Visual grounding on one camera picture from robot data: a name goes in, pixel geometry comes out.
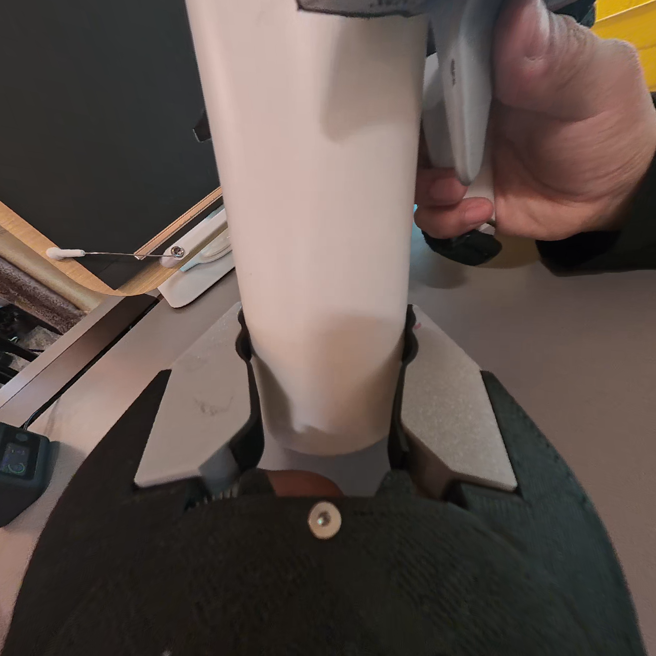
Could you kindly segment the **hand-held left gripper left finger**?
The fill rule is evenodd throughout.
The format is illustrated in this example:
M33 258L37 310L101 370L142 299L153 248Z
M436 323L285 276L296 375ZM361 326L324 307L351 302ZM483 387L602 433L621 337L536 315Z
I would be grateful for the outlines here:
M228 489L263 453L250 334L238 302L170 368L135 484L199 478L206 489Z

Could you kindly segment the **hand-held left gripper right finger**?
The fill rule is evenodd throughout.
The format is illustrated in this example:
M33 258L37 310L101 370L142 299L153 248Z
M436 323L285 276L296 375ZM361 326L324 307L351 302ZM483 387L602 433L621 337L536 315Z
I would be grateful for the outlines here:
M513 493L517 480L480 367L409 305L388 459L431 498L458 483Z

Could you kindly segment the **yellow plastic bin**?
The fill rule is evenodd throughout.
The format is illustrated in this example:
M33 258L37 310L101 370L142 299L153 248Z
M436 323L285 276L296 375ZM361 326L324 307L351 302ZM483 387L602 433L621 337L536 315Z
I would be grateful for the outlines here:
M556 14L579 18L591 6L591 1L579 1L571 6L563 7ZM655 2L642 1L641 4L609 15L599 21L595 28L597 34L610 32L611 39L619 39L634 44L640 52L645 80L650 88L655 107Z

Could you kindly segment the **person's right hand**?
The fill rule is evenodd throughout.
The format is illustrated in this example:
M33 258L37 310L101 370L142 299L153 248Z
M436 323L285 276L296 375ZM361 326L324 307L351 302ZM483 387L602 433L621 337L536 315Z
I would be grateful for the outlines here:
M540 241L617 232L655 155L655 107L634 44L597 34L544 1L509 1L496 24L489 134L494 201L466 197L420 163L414 221L449 239L494 219Z

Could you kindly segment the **black board on white stand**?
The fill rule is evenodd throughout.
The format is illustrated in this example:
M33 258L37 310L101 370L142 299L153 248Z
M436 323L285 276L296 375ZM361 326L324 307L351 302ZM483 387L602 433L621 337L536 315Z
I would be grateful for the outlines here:
M185 1L1 2L1 242L98 294L220 203Z

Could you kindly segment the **black battery charging case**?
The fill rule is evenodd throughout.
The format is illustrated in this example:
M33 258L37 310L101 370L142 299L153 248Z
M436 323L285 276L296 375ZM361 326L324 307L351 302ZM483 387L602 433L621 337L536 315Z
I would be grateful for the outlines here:
M46 436L1 423L1 527L32 506L49 482L51 442Z

